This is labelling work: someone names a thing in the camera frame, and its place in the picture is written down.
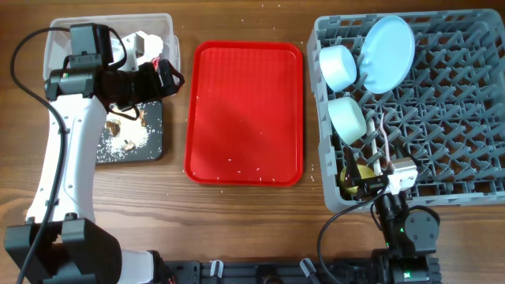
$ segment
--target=wooden table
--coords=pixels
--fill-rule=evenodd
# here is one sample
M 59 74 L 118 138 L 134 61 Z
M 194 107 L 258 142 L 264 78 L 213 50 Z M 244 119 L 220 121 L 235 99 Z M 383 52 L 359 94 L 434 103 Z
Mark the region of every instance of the wooden table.
M 485 1 L 248 1 L 192 0 L 152 4 L 99 4 L 98 0 L 35 0 L 0 5 L 0 241 L 6 226 L 22 224 L 32 203 L 47 142 L 48 115 L 11 81 L 8 62 L 28 33 L 59 17 L 169 13 L 181 44 L 187 84 L 163 101 L 169 151 L 153 163 L 98 166 L 96 222 L 123 248 L 160 251 L 165 260 L 299 260 L 316 257 L 320 227 L 331 216 L 324 205 L 316 106 L 305 73 L 305 174 L 290 188 L 200 186 L 182 171 L 193 53 L 210 39 L 282 41 L 305 44 L 314 20 L 323 15 L 494 8 Z M 21 81 L 43 94 L 45 36 L 26 44 L 17 60 Z M 438 207 L 443 220 L 438 252 L 445 283 L 499 283 L 505 279 L 505 207 Z M 324 255 L 369 256 L 384 247 L 369 215 L 347 215 L 329 228 Z M 12 283 L 18 268 L 0 249 L 0 282 Z

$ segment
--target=gray plastic crate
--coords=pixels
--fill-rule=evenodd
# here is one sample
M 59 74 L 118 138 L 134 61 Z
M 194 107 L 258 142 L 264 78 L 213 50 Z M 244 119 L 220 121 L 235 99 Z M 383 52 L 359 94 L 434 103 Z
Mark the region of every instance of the gray plastic crate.
M 342 44 L 358 60 L 368 31 L 388 15 L 320 17 L 307 44 L 326 206 L 337 212 L 359 201 L 344 199 L 337 183 L 346 166 L 344 145 L 331 125 L 327 103 L 343 96 L 355 99 L 366 120 L 376 125 L 384 114 L 390 141 L 405 142 L 423 162 L 409 192 L 410 206 L 505 203 L 505 28 L 499 14 L 492 9 L 396 13 L 409 23 L 416 40 L 406 79 L 381 95 L 366 91 L 364 77 L 334 93 L 320 71 L 321 48 Z M 370 167 L 378 159 L 384 168 L 384 140 L 378 132 L 371 137 L 379 152 L 372 156 L 371 139 L 364 136 L 351 145 L 354 158 Z

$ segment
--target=red tray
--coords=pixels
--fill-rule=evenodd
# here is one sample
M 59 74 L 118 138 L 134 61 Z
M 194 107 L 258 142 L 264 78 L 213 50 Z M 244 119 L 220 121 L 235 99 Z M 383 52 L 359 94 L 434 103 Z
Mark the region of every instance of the red tray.
M 288 186 L 303 171 L 303 61 L 288 43 L 195 52 L 185 172 L 205 184 Z

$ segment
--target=yellow object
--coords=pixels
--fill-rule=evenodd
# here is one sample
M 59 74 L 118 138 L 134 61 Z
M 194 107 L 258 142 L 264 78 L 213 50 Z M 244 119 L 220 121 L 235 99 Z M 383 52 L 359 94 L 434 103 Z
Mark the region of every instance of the yellow object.
M 370 169 L 367 166 L 363 165 L 357 165 L 357 170 L 359 170 L 361 178 L 373 178 L 376 175 L 374 174 L 373 170 Z M 346 171 L 347 167 L 345 166 L 343 170 L 340 172 L 340 185 L 350 194 L 356 194 L 357 193 L 357 186 L 354 186 L 352 188 L 346 188 L 344 185 L 344 178 L 346 178 Z

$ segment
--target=cup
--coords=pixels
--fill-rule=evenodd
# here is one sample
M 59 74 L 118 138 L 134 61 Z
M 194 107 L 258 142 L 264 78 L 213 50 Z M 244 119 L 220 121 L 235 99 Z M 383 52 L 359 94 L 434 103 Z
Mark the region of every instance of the cup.
M 319 60 L 326 84 L 333 92 L 341 92 L 356 80 L 356 62 L 347 47 L 325 47 Z
M 328 102 L 331 124 L 344 143 L 351 145 L 366 133 L 366 121 L 361 108 L 350 97 Z

